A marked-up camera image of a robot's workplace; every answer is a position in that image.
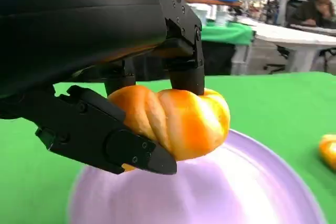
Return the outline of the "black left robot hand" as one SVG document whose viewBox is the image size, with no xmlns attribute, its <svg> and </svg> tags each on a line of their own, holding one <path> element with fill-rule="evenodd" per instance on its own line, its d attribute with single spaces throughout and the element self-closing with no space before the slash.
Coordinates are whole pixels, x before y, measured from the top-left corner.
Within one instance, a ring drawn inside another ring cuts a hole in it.
<svg viewBox="0 0 336 224">
<path fill-rule="evenodd" d="M 135 86 L 132 57 L 155 51 L 173 88 L 204 93 L 202 23 L 184 0 L 1 0 L 1 118 L 34 122 L 46 148 L 121 174 L 173 175 L 174 157 L 135 133 L 96 92 L 54 84 L 82 74 L 106 92 Z"/>
</svg>

